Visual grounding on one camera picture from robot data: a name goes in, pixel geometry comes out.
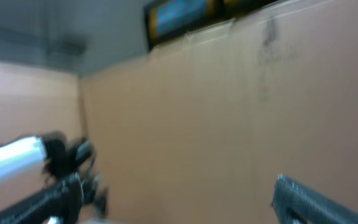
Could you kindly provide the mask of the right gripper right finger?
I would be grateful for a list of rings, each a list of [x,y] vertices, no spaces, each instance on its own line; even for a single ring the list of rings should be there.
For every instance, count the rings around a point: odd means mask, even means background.
[[[280,174],[271,203],[279,224],[358,224],[358,213]]]

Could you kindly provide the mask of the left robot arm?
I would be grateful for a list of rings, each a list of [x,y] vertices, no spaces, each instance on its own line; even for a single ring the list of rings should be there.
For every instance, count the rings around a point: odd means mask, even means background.
[[[0,183],[40,165],[53,178],[42,190],[0,210],[0,223],[76,223],[84,206],[92,205],[98,218],[108,214],[108,189],[99,190],[93,171],[96,151],[86,137],[67,142],[57,131],[19,138],[0,146]]]

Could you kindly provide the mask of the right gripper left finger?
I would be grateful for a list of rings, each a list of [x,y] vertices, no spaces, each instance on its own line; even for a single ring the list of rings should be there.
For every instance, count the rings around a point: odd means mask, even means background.
[[[74,173],[0,211],[0,224],[38,224],[50,217],[74,224],[78,221],[82,204],[80,176]]]

